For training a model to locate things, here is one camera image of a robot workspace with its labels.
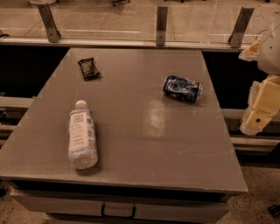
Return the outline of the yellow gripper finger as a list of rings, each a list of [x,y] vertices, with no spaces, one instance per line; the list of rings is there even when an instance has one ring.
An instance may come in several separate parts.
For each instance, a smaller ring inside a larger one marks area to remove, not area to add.
[[[239,59],[245,61],[257,61],[260,42],[261,40],[258,39],[251,46],[244,49],[239,54]]]
[[[261,132],[280,110],[280,76],[269,75],[254,81],[248,95],[248,107],[241,119],[240,131],[248,136]]]

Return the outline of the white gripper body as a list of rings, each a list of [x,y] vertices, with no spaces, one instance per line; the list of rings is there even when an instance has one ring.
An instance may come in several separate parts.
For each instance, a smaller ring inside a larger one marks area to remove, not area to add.
[[[280,75],[280,17],[262,35],[257,64],[267,74]]]

